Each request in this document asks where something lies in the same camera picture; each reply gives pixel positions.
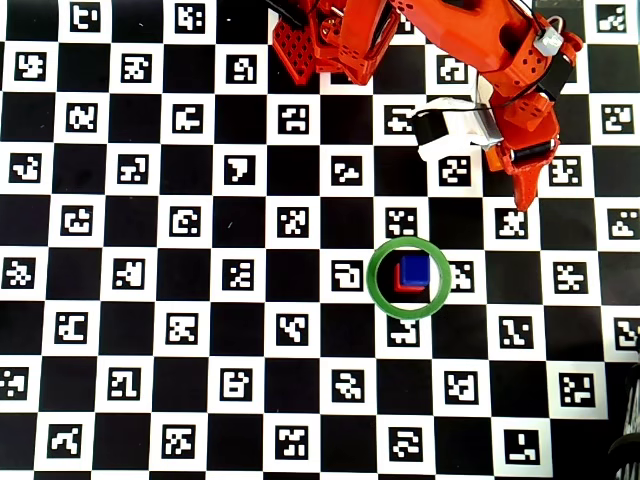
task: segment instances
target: green ring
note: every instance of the green ring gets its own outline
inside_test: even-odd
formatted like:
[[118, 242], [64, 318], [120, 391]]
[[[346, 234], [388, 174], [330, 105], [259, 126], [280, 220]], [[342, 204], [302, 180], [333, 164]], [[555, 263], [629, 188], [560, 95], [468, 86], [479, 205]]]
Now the green ring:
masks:
[[[377, 275], [382, 260], [384, 260], [384, 258], [393, 250], [400, 247], [415, 247], [427, 252], [436, 262], [438, 272], [440, 273], [440, 288], [438, 288], [438, 293], [435, 298], [428, 305], [416, 310], [405, 310], [392, 305], [386, 298], [384, 298], [380, 288], [378, 288]], [[394, 238], [383, 243], [375, 252], [373, 252], [373, 255], [371, 255], [371, 260], [369, 260], [369, 265], [367, 267], [367, 289], [369, 290], [369, 295], [371, 295], [375, 304], [387, 315], [400, 320], [420, 320], [421, 318], [429, 317], [436, 313], [440, 308], [442, 308], [444, 302], [447, 300], [449, 293], [451, 293], [451, 266], [442, 251], [433, 243], [427, 242], [423, 238]]]

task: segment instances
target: checkerboard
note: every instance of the checkerboard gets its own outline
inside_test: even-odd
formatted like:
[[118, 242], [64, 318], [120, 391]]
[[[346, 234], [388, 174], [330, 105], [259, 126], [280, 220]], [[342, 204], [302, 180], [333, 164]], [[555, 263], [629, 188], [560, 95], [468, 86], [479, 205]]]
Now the checkerboard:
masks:
[[[403, 21], [367, 86], [296, 87], [257, 3], [0, 1], [0, 478], [610, 478], [637, 3], [539, 0], [586, 46], [526, 213], [477, 148], [417, 154], [409, 112], [473, 69]], [[363, 287], [399, 235], [450, 260], [432, 318]]]

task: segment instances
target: blue cube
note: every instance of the blue cube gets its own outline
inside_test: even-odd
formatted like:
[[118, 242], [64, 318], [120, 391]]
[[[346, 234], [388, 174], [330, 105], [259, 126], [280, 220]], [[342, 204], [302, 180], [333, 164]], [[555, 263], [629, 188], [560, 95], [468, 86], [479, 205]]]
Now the blue cube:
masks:
[[429, 255], [405, 255], [400, 260], [400, 283], [405, 287], [429, 285]]

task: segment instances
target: white square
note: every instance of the white square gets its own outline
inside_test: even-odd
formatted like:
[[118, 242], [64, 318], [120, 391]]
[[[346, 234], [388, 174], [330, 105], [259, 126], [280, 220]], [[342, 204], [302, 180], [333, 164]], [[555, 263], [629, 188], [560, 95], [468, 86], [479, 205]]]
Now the white square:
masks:
[[267, 248], [320, 248], [320, 197], [271, 196], [266, 207]]
[[[320, 415], [301, 413], [266, 413], [263, 416], [263, 441], [262, 441], [262, 469], [265, 472], [320, 472]], [[280, 441], [290, 441], [293, 445], [283, 448]], [[306, 437], [306, 447], [300, 449], [301, 445], [296, 445], [296, 441], [304, 441]], [[277, 458], [285, 450], [292, 455], [300, 455], [306, 459], [296, 458], [289, 460]]]
[[[0, 142], [0, 192], [17, 195], [50, 194], [53, 148], [53, 143]], [[11, 154], [27, 156], [24, 157], [24, 162], [12, 165]]]
[[[564, 279], [566, 273], [558, 271], [558, 268], [562, 267], [562, 265], [556, 265], [554, 267], [554, 263], [563, 265], [585, 263], [587, 266], [588, 293], [570, 293], [570, 291], [567, 293], [556, 293], [556, 275], [563, 275]], [[540, 265], [542, 270], [542, 300], [545, 305], [600, 305], [600, 267], [598, 263], [598, 252], [542, 250], [540, 252]], [[572, 282], [575, 284], [577, 281], [579, 281], [578, 278], [567, 278], [563, 280], [563, 283], [566, 282], [566, 284], [570, 286]]]
[[355, 83], [333, 83], [334, 77], [330, 73], [323, 72], [320, 76], [320, 95], [373, 95], [373, 77], [366, 85]]
[[159, 248], [211, 248], [213, 198], [209, 195], [160, 195]]
[[[617, 18], [600, 25], [596, 9], [600, 5], [623, 5], [625, 11], [624, 25], [626, 31], [617, 29]], [[584, 5], [584, 23], [586, 42], [603, 45], [637, 45], [638, 44], [638, 2], [635, 0], [586, 0]]]
[[[373, 218], [374, 245], [382, 245], [397, 237], [429, 238], [427, 197], [374, 197]], [[407, 225], [417, 224], [417, 231], [413, 227], [403, 229], [404, 220], [408, 222]]]
[[209, 356], [209, 302], [156, 302], [154, 316], [154, 356]]
[[[111, 394], [109, 394], [109, 385], [112, 387]], [[152, 356], [101, 355], [98, 357], [96, 412], [151, 413], [152, 396]]]
[[[434, 430], [432, 416], [378, 415], [376, 417], [378, 472], [410, 475], [436, 473]], [[391, 438], [394, 438], [394, 444], [391, 444]], [[422, 453], [422, 461], [401, 460], [411, 458], [407, 455], [412, 453]]]
[[176, 4], [182, 0], [164, 0], [164, 43], [180, 45], [212, 45], [216, 43], [216, 2], [191, 2], [204, 7], [204, 15], [182, 8], [176, 18]]
[[[320, 302], [372, 303], [365, 285], [366, 270], [373, 250], [320, 250]], [[342, 290], [333, 290], [333, 281]]]
[[[505, 449], [505, 430], [522, 431], [520, 440], [526, 442], [527, 431], [535, 431], [538, 436], [538, 450], [522, 447], [522, 451], [508, 452]], [[491, 419], [491, 437], [493, 445], [493, 473], [499, 476], [553, 477], [551, 458], [551, 421], [548, 418], [508, 418]], [[513, 462], [529, 460], [534, 465]]]
[[95, 357], [100, 346], [100, 302], [47, 300], [44, 304], [42, 355]]
[[[151, 439], [149, 442], [149, 471], [203, 472], [207, 469], [207, 438], [209, 417], [206, 413], [157, 413], [151, 414]], [[165, 443], [163, 436], [177, 435], [175, 443]], [[191, 451], [195, 458], [162, 458], [169, 448], [174, 452]]]
[[[320, 413], [328, 415], [375, 415], [378, 413], [376, 375], [375, 358], [321, 358]], [[360, 382], [362, 379], [364, 379], [364, 386]]]
[[[608, 105], [613, 106], [611, 111], [607, 111]], [[617, 112], [619, 106], [624, 108]], [[610, 125], [605, 121], [603, 125], [603, 110], [606, 118], [617, 120]], [[589, 117], [592, 145], [640, 145], [640, 93], [592, 93], [589, 95]], [[629, 123], [633, 133], [616, 133], [615, 129], [625, 128]]]
[[[215, 101], [216, 97], [213, 94], [163, 94], [160, 143], [211, 145], [215, 134]], [[202, 110], [202, 118], [200, 118], [199, 109]]]
[[[224, 260], [253, 262], [250, 290], [232, 290], [223, 285]], [[264, 302], [266, 295], [266, 251], [261, 248], [214, 248], [211, 250], [212, 302]]]
[[217, 197], [266, 196], [267, 146], [215, 145], [213, 147], [213, 195]]
[[104, 195], [51, 195], [49, 246], [91, 248], [104, 243]]
[[[434, 358], [431, 361], [431, 369], [433, 373], [431, 378], [434, 416], [491, 416], [488, 360]], [[459, 398], [460, 403], [446, 403], [446, 395], [450, 399]]]
[[[336, 157], [360, 157], [362, 167]], [[320, 145], [320, 196], [373, 197], [373, 158], [372, 145]]]
[[[145, 81], [145, 71], [148, 69], [151, 70], [151, 76]], [[111, 93], [162, 93], [163, 74], [162, 44], [111, 44]]]
[[107, 195], [160, 193], [162, 146], [151, 143], [107, 145], [105, 192]]
[[[560, 389], [561, 374], [592, 375], [595, 407], [563, 406], [561, 398], [572, 399], [575, 393], [567, 387]], [[604, 362], [547, 362], [547, 391], [549, 392], [549, 417], [575, 420], [607, 420], [607, 386]]]
[[[28, 262], [12, 259], [26, 259]], [[35, 260], [35, 273], [29, 266], [32, 259]], [[44, 300], [48, 264], [47, 247], [0, 247], [0, 300]]]
[[[266, 95], [268, 58], [268, 45], [217, 44], [216, 93]], [[227, 83], [227, 78], [230, 78], [232, 83]]]
[[264, 328], [266, 358], [320, 357], [319, 303], [267, 302]]
[[542, 305], [487, 305], [489, 360], [546, 360], [545, 339]]
[[[58, 0], [60, 27], [58, 42], [60, 43], [110, 43], [111, 42], [111, 2], [109, 0], [91, 0], [99, 3], [97, 14], [95, 9], [84, 9], [74, 6], [76, 0]], [[93, 25], [99, 22], [99, 31]]]
[[[11, 372], [11, 368], [27, 368], [27, 378], [21, 374], [23, 370]], [[42, 357], [40, 355], [2, 355], [0, 357], [0, 369], [5, 374], [0, 376], [2, 389], [7, 389], [6, 397], [0, 400], [0, 412], [2, 413], [37, 413], [40, 403], [40, 373]]]
[[[291, 120], [283, 118], [281, 121], [281, 114]], [[269, 95], [267, 97], [267, 143], [269, 145], [319, 145], [320, 95]]]
[[[640, 251], [640, 198], [597, 197], [595, 202], [598, 251]], [[609, 223], [609, 209], [616, 218], [613, 224]]]
[[593, 150], [591, 145], [564, 145], [551, 164], [540, 172], [540, 198], [593, 198]]
[[109, 94], [58, 92], [53, 135], [55, 143], [107, 143]]
[[[42, 65], [41, 55], [45, 54]], [[44, 80], [37, 80], [45, 75]], [[5, 92], [55, 92], [58, 86], [56, 42], [6, 42], [2, 90]]]
[[[114, 279], [114, 262], [124, 259], [126, 262], [117, 262], [122, 263], [122, 268], [118, 268], [118, 278]], [[103, 248], [100, 300], [155, 301], [157, 270], [158, 251], [155, 247]]]
[[[51, 425], [69, 426], [63, 432], [49, 438]], [[93, 464], [93, 436], [95, 413], [93, 412], [40, 412], [36, 427], [36, 447], [33, 468], [36, 471], [91, 471]], [[80, 456], [76, 458], [47, 458], [47, 446], [51, 449], [64, 449]]]
[[209, 413], [264, 412], [264, 358], [209, 358]]
[[[461, 175], [469, 174], [471, 184], [463, 182]], [[482, 148], [460, 145], [455, 155], [439, 160], [427, 159], [427, 187], [429, 197], [482, 197]]]
[[[394, 303], [399, 308], [416, 308], [411, 303]], [[376, 358], [431, 358], [431, 317], [399, 320], [376, 306]]]
[[585, 45], [576, 55], [576, 83], [566, 83], [562, 95], [589, 94], [589, 49]]
[[602, 341], [606, 362], [636, 363], [636, 342], [640, 336], [640, 311], [636, 306], [603, 305]]
[[[510, 197], [485, 197], [482, 200], [484, 211], [484, 248], [498, 251], [540, 250], [540, 205], [534, 199], [526, 212], [519, 212]], [[499, 215], [496, 209], [508, 208], [507, 216]], [[500, 224], [496, 228], [496, 215]]]
[[[455, 265], [451, 265], [452, 291], [447, 297], [447, 303], [454, 305], [486, 305], [487, 268], [484, 250], [443, 250], [442, 252], [450, 265], [451, 262], [463, 262], [460, 264], [462, 270]], [[435, 262], [431, 260], [432, 272], [437, 271], [437, 266], [435, 268], [434, 266]], [[469, 283], [471, 273], [473, 274], [473, 282]], [[465, 290], [469, 285], [472, 285], [473, 288]], [[429, 285], [432, 300], [439, 288], [440, 275], [437, 275], [431, 278], [431, 284]]]
[[[429, 95], [469, 95], [475, 98], [476, 69], [453, 58], [434, 44], [425, 47], [425, 70]], [[447, 83], [446, 79], [451, 79], [451, 83]]]
[[417, 147], [411, 117], [426, 103], [426, 95], [374, 95], [373, 144]]

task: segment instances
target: black square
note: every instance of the black square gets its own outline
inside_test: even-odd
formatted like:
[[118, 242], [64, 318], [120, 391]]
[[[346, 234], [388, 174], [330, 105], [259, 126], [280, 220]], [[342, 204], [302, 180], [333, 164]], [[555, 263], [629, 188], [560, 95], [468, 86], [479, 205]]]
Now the black square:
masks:
[[414, 147], [375, 147], [375, 194], [427, 195], [427, 163]]
[[39, 355], [44, 302], [0, 302], [0, 354]]
[[53, 193], [104, 193], [106, 145], [56, 144]]
[[93, 469], [147, 470], [151, 415], [97, 413]]
[[233, 85], [255, 85], [258, 83], [256, 70], [258, 69], [257, 55], [226, 55], [225, 83]]
[[40, 183], [41, 153], [10, 153], [9, 183]]
[[432, 415], [431, 361], [378, 360], [378, 414]]
[[267, 302], [317, 302], [318, 250], [267, 250]]
[[246, 5], [224, 0], [217, 3], [216, 43], [267, 43], [270, 32], [267, 21], [269, 10], [266, 4], [254, 5], [249, 16]]
[[80, 458], [81, 455], [82, 425], [49, 425], [47, 458]]
[[445, 305], [433, 315], [431, 328], [433, 358], [489, 358], [484, 305]]
[[113, 41], [162, 43], [162, 0], [112, 0]]
[[319, 378], [316, 358], [267, 358], [265, 411], [319, 413]]
[[110, 46], [61, 43], [58, 47], [59, 92], [108, 92]]
[[436, 471], [450, 475], [491, 475], [490, 418], [435, 418]]
[[8, 0], [7, 40], [58, 40], [58, 2]]
[[155, 247], [157, 218], [157, 197], [107, 197], [105, 246]]
[[640, 254], [600, 252], [603, 305], [640, 305]]
[[633, 45], [589, 45], [591, 92], [640, 92], [638, 49]]
[[320, 97], [320, 112], [320, 143], [323, 145], [369, 145], [373, 143], [371, 96], [322, 95]]
[[216, 143], [267, 143], [266, 95], [216, 95]]
[[215, 197], [214, 247], [264, 247], [265, 199]]
[[323, 472], [376, 471], [376, 417], [322, 415]]
[[154, 359], [153, 411], [206, 412], [208, 358]]
[[599, 307], [545, 307], [544, 318], [548, 360], [603, 361]]
[[214, 45], [165, 45], [165, 93], [213, 93]]
[[0, 468], [3, 470], [33, 470], [36, 444], [35, 413], [0, 415]]
[[544, 418], [549, 415], [545, 362], [492, 361], [489, 369], [493, 416]]
[[111, 95], [109, 142], [160, 143], [161, 95]]
[[373, 248], [373, 199], [320, 200], [322, 248]]
[[262, 415], [209, 415], [207, 470], [262, 470]]
[[210, 145], [163, 145], [160, 194], [211, 195]]
[[49, 197], [0, 195], [0, 225], [0, 245], [46, 246]]
[[540, 199], [543, 250], [595, 250], [596, 220], [592, 199]]
[[538, 252], [485, 252], [485, 261], [489, 303], [542, 303]]
[[372, 304], [323, 304], [320, 309], [323, 357], [375, 357]]
[[158, 250], [158, 300], [209, 300], [210, 250]]
[[102, 302], [100, 355], [152, 355], [154, 304]]
[[43, 357], [41, 412], [93, 412], [96, 357]]
[[556, 115], [560, 122], [562, 143], [591, 143], [589, 127], [589, 95], [560, 95], [556, 100]]
[[[481, 198], [430, 198], [430, 242], [439, 248], [482, 249], [484, 246], [483, 211]], [[465, 231], [460, 235], [451, 228], [458, 225]]]
[[425, 78], [424, 46], [391, 45], [373, 76], [373, 93], [425, 94]]
[[50, 248], [47, 299], [99, 300], [102, 250]]
[[5, 92], [2, 97], [2, 141], [52, 142], [54, 111], [54, 93]]
[[211, 304], [211, 355], [262, 356], [262, 303]]
[[597, 197], [640, 196], [640, 147], [593, 147]]
[[267, 172], [268, 195], [319, 195], [320, 149], [269, 146]]

